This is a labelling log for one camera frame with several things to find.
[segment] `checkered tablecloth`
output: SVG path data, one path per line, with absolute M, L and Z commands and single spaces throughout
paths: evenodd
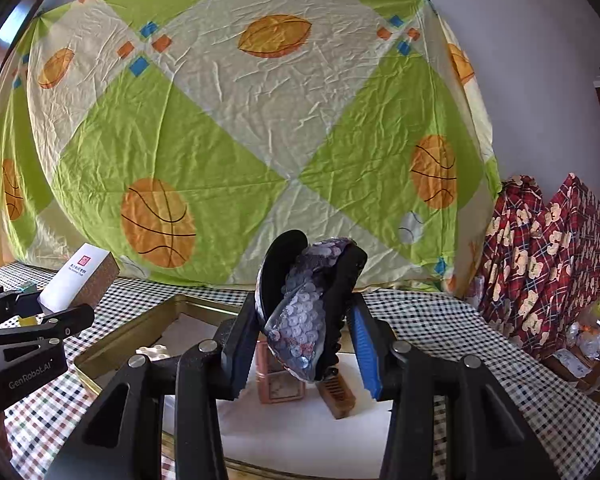
M 46 285 L 53 272 L 23 264 L 0 268 L 5 288 L 26 281 Z M 244 291 L 214 290 L 117 279 L 96 310 L 93 326 L 64 342 L 70 363 L 97 340 L 152 306 L 190 294 L 241 304 Z M 600 405 L 510 345 L 488 327 L 471 306 L 442 294 L 380 290 L 365 294 L 372 313 L 391 324 L 398 337 L 435 357 L 458 360 L 479 356 L 519 407 L 563 479 L 584 479 L 600 459 Z M 90 400 L 70 370 L 6 411 L 12 463 L 27 480 L 43 478 L 53 457 L 80 420 Z M 434 407 L 434 470 L 445 468 L 444 403 Z M 162 458 L 165 478 L 174 478 L 173 462 Z

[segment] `orange diamond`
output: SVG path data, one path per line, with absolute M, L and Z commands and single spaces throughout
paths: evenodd
M 134 50 L 134 46 L 131 44 L 130 41 L 127 41 L 123 46 L 121 46 L 118 49 L 118 55 L 122 58 L 125 59 L 126 56 L 128 56 L 129 54 L 131 54 Z
M 409 36 L 413 41 L 418 41 L 420 37 L 420 31 L 417 28 L 410 28 L 407 31 L 407 36 Z
M 378 29 L 378 38 L 382 38 L 383 40 L 388 40 L 391 37 L 391 33 L 386 30 L 384 27 L 380 27 Z
M 171 44 L 171 38 L 166 34 L 163 34 L 152 43 L 152 46 L 158 52 L 162 52 L 165 48 L 167 48 Z

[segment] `plaid curtain with bear print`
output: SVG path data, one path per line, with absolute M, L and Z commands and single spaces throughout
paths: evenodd
M 600 293 L 600 202 L 573 173 L 547 205 L 529 176 L 503 184 L 467 300 L 542 359 Z

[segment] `white wall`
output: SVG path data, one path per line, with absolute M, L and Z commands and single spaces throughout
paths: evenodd
M 535 176 L 548 200 L 573 171 L 600 199 L 600 19 L 587 1 L 432 1 L 474 65 L 501 176 Z

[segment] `metal pivot bolt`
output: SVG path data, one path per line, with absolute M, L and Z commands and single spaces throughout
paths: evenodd
M 198 344 L 198 349 L 205 354 L 213 352 L 216 348 L 218 348 L 218 343 L 213 339 L 205 339 Z
M 146 357 L 144 357 L 143 355 L 132 355 L 129 358 L 129 366 L 131 366 L 132 368 L 139 368 L 141 367 L 146 361 Z
M 394 350 L 398 352 L 398 354 L 408 354 L 411 351 L 411 343 L 402 339 L 394 341 L 394 344 L 392 346 Z
M 465 355 L 462 358 L 462 362 L 467 368 L 480 368 L 480 366 L 482 365 L 482 361 L 480 361 L 480 358 L 475 355 Z

